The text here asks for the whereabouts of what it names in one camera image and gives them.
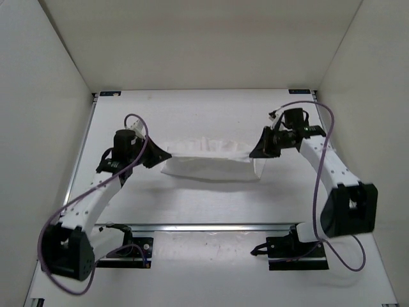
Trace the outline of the white pleated skirt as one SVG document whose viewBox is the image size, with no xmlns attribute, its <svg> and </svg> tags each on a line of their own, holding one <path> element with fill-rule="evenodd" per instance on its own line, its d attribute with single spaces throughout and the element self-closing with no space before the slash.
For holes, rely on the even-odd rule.
<svg viewBox="0 0 409 307">
<path fill-rule="evenodd" d="M 266 160 L 249 157 L 252 147 L 232 140 L 206 137 L 167 143 L 172 155 L 161 172 L 174 177 L 210 181 L 256 181 L 261 178 Z"/>
</svg>

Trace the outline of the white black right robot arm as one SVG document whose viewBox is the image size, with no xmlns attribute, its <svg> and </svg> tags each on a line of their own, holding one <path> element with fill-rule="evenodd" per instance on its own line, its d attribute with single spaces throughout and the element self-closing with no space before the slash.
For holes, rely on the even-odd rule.
<svg viewBox="0 0 409 307">
<path fill-rule="evenodd" d="M 313 192 L 313 220 L 293 225 L 275 249 L 296 257 L 325 239 L 373 232 L 378 201 L 374 184 L 363 183 L 346 167 L 329 145 L 327 133 L 310 125 L 309 113 L 302 108 L 273 111 L 270 119 L 272 126 L 263 129 L 249 156 L 273 159 L 283 149 L 296 149 L 316 171 L 316 184 L 322 184 L 328 196 L 318 212 L 318 193 Z"/>
</svg>

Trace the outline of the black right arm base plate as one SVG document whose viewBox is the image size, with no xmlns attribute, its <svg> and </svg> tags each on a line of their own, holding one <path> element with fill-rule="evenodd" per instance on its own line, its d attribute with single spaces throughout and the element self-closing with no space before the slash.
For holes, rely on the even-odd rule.
<svg viewBox="0 0 409 307">
<path fill-rule="evenodd" d="M 319 242 L 299 242 L 290 234 L 267 237 L 251 251 L 252 256 L 266 255 L 270 271 L 326 271 L 325 249 Z"/>
</svg>

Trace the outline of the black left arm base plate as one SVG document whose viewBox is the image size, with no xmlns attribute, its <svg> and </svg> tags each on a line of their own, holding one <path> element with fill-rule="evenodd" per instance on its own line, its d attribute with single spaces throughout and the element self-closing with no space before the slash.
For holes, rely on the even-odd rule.
<svg viewBox="0 0 409 307">
<path fill-rule="evenodd" d="M 154 238 L 125 224 L 99 226 L 91 234 L 96 266 L 116 269 L 149 269 Z"/>
</svg>

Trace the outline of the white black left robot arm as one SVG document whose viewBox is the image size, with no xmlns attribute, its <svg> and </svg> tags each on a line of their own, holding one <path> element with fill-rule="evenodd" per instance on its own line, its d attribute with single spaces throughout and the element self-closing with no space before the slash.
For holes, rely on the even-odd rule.
<svg viewBox="0 0 409 307">
<path fill-rule="evenodd" d="M 113 146 L 100 159 L 91 187 L 49 218 L 38 238 L 38 261 L 48 277 L 63 276 L 78 281 L 93 278 L 96 256 L 110 252 L 91 232 L 111 199 L 139 165 L 151 169 L 161 163 L 169 167 L 180 161 L 199 161 L 204 180 L 246 182 L 260 179 L 264 158 L 253 158 L 248 151 L 210 152 L 203 155 L 169 153 L 147 134 L 134 128 L 117 130 Z"/>
</svg>

